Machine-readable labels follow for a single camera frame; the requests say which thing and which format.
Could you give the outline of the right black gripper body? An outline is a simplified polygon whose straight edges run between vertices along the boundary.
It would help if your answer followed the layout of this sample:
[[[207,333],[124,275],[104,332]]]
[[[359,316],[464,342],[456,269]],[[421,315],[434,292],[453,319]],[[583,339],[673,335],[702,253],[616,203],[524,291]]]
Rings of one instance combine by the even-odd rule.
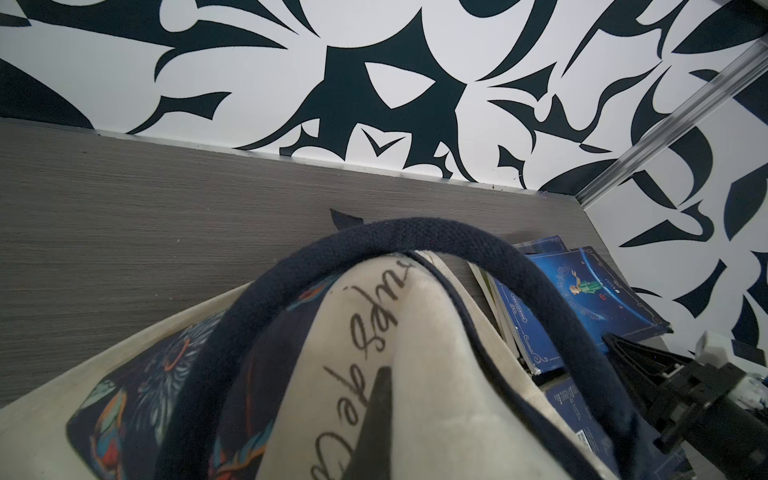
[[[668,454],[686,442],[728,479],[767,477],[767,379],[727,360],[697,359],[603,336],[607,357]]]

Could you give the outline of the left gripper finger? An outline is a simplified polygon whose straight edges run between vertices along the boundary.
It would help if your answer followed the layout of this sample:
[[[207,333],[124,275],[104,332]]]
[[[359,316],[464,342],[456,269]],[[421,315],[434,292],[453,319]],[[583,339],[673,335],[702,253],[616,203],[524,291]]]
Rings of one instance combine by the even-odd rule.
[[[391,478],[392,369],[378,370],[356,449],[343,479]]]

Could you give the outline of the cream canvas tote bag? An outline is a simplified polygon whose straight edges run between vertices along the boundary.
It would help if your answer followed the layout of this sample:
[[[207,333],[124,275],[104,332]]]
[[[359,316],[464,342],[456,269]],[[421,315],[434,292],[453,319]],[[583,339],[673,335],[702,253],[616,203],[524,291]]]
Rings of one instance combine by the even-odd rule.
[[[650,473],[642,419],[556,287],[507,242],[434,218],[358,225],[166,318],[1,411],[5,479],[343,479],[392,369],[390,479],[610,479],[446,268],[532,311],[612,441]]]

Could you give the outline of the dark blue bottom book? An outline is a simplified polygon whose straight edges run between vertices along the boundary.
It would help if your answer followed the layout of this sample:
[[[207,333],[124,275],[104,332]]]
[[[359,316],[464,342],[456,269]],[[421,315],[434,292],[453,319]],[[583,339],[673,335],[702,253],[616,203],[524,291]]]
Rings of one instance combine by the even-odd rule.
[[[647,305],[591,247],[568,250],[557,237],[526,246],[532,262],[556,287],[603,352],[602,337],[612,333],[633,342],[672,331],[666,320]],[[494,277],[497,308],[506,333],[516,344],[528,371],[545,374],[564,367],[563,360],[541,323],[509,288]]]

